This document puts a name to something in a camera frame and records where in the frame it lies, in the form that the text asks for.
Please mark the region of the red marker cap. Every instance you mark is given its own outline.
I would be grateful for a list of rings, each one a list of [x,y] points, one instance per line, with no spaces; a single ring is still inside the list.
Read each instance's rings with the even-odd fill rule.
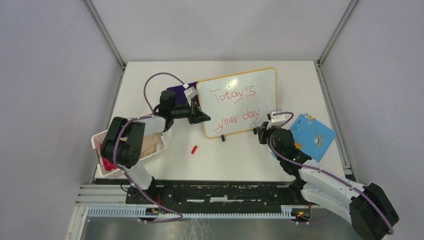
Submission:
[[[196,152],[197,148],[198,148],[198,146],[197,146],[197,145],[195,145],[195,146],[193,147],[193,149],[191,150],[191,154],[192,154],[192,155],[194,155],[194,154],[195,154],[195,152]]]

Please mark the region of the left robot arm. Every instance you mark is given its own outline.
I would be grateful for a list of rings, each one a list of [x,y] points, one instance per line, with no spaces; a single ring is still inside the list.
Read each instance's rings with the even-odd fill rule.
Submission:
[[[189,99],[185,105],[178,104],[176,99],[174,91],[164,90],[153,114],[132,119],[114,117],[100,148],[101,157],[123,171],[145,204],[157,198],[156,180],[140,161],[145,138],[167,132],[175,119],[187,119],[191,125],[211,120],[194,99]]]

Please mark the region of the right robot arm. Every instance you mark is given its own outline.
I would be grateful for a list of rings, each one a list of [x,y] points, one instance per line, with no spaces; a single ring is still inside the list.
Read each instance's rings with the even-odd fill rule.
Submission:
[[[347,221],[364,240],[381,240],[394,234],[400,220],[384,190],[337,175],[296,148],[290,130],[263,122],[253,128],[262,145],[268,145],[282,169],[295,179],[289,199],[295,204],[317,204]]]

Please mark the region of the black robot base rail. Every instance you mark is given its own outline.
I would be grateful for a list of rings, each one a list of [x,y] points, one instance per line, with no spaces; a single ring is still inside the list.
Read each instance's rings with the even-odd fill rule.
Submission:
[[[290,181],[158,179],[146,194],[129,187],[125,202],[147,205],[151,198],[164,205],[167,213],[181,214],[276,214],[282,206],[309,206]]]

